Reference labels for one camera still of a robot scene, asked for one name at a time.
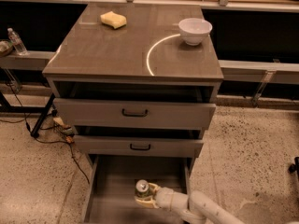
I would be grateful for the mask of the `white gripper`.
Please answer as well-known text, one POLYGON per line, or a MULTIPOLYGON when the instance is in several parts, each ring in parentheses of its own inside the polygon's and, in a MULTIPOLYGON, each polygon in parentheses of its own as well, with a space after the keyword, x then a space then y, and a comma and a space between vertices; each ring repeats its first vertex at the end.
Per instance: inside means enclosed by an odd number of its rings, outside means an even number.
POLYGON ((135 196, 135 201, 146 208, 158 209, 160 207, 175 213, 181 213, 188 209, 189 197, 187 194, 176 192, 170 188, 161 188, 154 183, 149 183, 149 192, 151 194, 156 194, 155 200, 152 196, 135 196))

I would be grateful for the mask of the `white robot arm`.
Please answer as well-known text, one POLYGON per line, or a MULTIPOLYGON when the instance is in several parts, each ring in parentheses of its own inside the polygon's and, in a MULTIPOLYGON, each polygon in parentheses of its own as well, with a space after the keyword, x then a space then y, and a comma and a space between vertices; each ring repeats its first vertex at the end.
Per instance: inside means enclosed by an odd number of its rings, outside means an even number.
POLYGON ((214 224, 245 224, 197 190, 188 195, 141 179, 135 184, 135 201, 146 208, 173 212, 189 224, 206 224, 208 219, 214 224))

